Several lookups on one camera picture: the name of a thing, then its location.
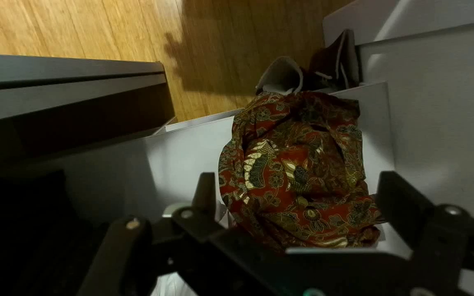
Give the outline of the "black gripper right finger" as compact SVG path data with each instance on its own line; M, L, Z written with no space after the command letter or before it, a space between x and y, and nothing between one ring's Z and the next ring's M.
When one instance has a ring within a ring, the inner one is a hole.
M418 257L435 204L398 173L382 171L377 206L383 215L385 234L380 250L402 258Z

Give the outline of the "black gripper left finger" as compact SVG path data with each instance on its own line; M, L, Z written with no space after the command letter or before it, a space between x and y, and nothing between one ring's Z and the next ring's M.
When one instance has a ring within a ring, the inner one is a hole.
M216 215L216 174L201 173L193 197L193 211L198 217L214 219Z

